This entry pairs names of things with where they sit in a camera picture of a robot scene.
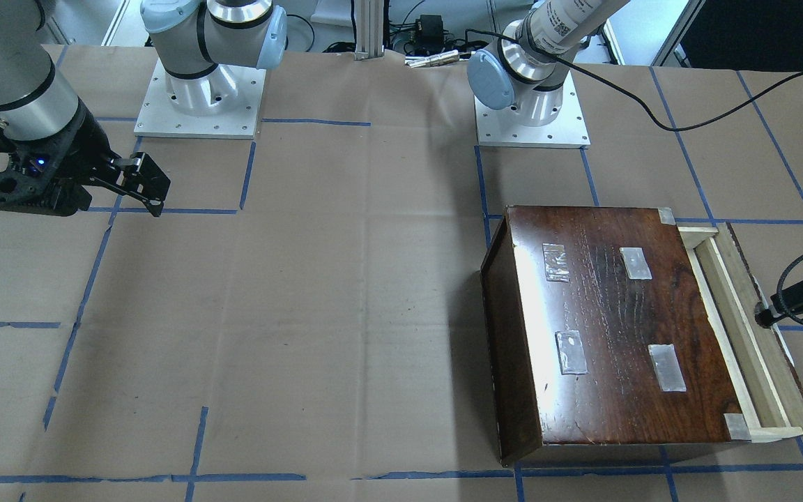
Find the black power adapter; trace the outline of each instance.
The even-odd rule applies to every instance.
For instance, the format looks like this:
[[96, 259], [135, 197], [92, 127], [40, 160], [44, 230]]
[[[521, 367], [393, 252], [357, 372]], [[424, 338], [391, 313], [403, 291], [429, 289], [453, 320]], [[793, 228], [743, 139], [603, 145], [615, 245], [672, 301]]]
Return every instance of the black power adapter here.
[[414, 21], [414, 55], [433, 55], [445, 50], [442, 16], [423, 14]]

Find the wooden box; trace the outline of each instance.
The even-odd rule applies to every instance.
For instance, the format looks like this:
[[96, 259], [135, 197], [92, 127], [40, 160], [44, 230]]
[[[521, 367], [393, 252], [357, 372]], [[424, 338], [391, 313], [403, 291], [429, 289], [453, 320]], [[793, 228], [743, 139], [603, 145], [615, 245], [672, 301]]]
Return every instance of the wooden box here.
[[677, 460], [803, 434], [803, 392], [781, 337], [752, 321], [760, 295], [729, 228], [509, 207], [482, 291], [504, 465], [653, 462], [658, 445]]

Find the table surface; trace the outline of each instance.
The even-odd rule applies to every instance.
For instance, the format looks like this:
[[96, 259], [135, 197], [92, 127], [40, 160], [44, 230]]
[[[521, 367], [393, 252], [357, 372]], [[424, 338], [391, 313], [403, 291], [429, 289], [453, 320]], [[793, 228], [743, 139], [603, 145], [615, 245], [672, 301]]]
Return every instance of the table surface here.
[[[462, 64], [287, 54], [255, 143], [138, 141], [153, 49], [49, 50], [172, 188], [159, 219], [102, 190], [0, 213], [0, 500], [803, 500], [803, 441], [501, 469], [477, 275], [508, 204], [667, 206], [732, 222], [771, 292], [803, 253], [803, 79], [673, 134], [576, 77], [589, 149], [488, 149]], [[780, 77], [593, 69], [679, 125]]]

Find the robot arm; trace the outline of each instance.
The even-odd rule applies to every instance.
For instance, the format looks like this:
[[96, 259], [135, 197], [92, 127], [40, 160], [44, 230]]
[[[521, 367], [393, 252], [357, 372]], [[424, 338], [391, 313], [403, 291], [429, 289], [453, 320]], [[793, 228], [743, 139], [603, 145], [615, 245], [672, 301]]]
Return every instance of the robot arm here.
[[561, 88], [568, 67], [555, 58], [574, 59], [581, 39], [596, 31], [629, 0], [546, 0], [526, 18], [507, 25], [503, 35], [473, 54], [466, 68], [469, 85], [494, 110], [513, 107], [520, 123], [550, 123], [562, 107]]
[[32, 0], [0, 0], [0, 210], [69, 216], [89, 209], [83, 185], [137, 198], [162, 212], [169, 178], [145, 153], [128, 159], [34, 39], [45, 21]]

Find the metal mounting plate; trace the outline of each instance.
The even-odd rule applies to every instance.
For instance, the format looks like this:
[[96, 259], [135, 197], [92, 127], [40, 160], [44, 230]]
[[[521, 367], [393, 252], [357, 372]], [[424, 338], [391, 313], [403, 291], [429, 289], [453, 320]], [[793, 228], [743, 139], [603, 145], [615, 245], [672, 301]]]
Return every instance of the metal mounting plate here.
[[516, 122], [509, 108], [491, 110], [475, 99], [475, 128], [480, 146], [522, 146], [532, 149], [580, 149], [590, 146], [590, 135], [574, 90], [571, 74], [563, 83], [563, 105], [556, 120], [532, 127]]
[[217, 115], [191, 116], [176, 110], [166, 92], [166, 71], [157, 61], [138, 121], [137, 136], [148, 137], [219, 137], [254, 139], [259, 123], [259, 104], [265, 85], [265, 70], [229, 66], [237, 76], [239, 102]]

